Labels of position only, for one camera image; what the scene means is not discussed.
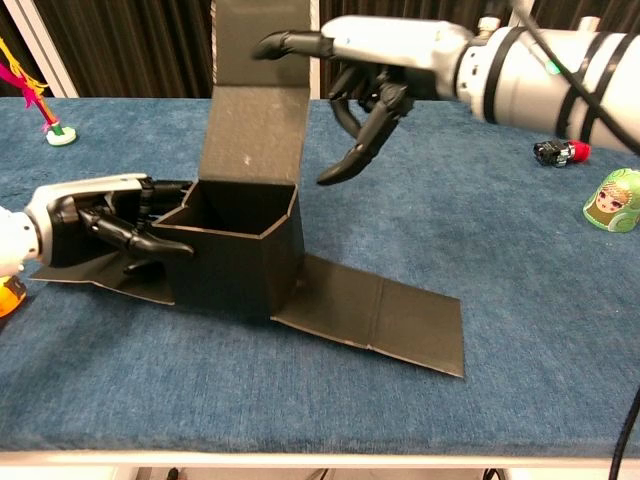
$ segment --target open box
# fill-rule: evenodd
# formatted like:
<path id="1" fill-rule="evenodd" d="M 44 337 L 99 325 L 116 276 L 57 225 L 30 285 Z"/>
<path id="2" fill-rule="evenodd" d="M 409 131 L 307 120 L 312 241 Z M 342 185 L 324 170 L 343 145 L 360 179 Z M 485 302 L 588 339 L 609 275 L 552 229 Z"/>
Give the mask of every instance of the open box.
<path id="1" fill-rule="evenodd" d="M 305 254 L 299 174 L 309 61 L 255 62 L 268 33 L 308 30 L 305 0 L 218 0 L 217 84 L 198 181 L 155 220 L 158 237 L 193 247 L 134 278 L 110 253 L 35 278 L 92 282 L 167 304 L 265 318 L 421 366 L 464 373 L 460 302 Z"/>

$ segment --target orange object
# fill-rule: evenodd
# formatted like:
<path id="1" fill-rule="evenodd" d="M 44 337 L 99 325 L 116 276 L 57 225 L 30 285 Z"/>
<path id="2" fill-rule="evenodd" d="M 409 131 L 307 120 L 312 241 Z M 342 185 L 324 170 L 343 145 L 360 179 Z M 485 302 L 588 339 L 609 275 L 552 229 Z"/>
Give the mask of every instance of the orange object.
<path id="1" fill-rule="evenodd" d="M 0 317 L 18 308 L 26 296 L 27 287 L 18 277 L 0 277 Z"/>

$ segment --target green light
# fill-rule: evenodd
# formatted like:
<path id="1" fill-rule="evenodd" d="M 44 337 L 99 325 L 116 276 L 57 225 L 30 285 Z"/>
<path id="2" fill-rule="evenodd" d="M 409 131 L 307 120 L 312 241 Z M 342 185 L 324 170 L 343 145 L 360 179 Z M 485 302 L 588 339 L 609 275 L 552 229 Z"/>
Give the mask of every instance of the green light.
<path id="1" fill-rule="evenodd" d="M 560 69 L 551 60 L 547 62 L 547 65 L 545 66 L 545 68 L 547 72 L 549 72 L 551 75 L 557 75 L 560 73 Z"/>

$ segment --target blue carpet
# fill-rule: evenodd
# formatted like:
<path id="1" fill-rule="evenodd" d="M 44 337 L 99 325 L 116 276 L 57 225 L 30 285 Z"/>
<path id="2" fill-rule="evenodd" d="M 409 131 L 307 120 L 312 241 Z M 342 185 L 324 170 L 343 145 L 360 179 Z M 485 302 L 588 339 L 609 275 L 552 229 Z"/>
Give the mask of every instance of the blue carpet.
<path id="1" fill-rule="evenodd" d="M 1 205 L 59 181 L 196 175 L 207 100 L 51 105 L 73 146 L 49 147 L 37 111 L 0 100 Z M 638 161 L 596 149 L 541 167 L 545 137 L 419 103 L 361 176 L 321 188 L 351 140 L 312 105 L 307 251 L 460 298 L 464 380 L 266 319 L 28 281 L 0 335 L 0 450 L 611 455 L 640 377 L 640 230 L 597 230 L 581 208 Z"/>

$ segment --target white base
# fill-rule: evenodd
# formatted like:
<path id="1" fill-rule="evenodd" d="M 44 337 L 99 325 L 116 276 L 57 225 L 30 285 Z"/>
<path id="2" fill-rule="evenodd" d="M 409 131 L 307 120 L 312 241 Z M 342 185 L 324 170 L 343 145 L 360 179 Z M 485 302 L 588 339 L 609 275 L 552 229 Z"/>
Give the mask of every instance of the white base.
<path id="1" fill-rule="evenodd" d="M 71 127 L 62 127 L 62 135 L 56 135 L 53 130 L 47 132 L 47 142 L 54 147 L 69 145 L 76 139 L 76 131 Z"/>

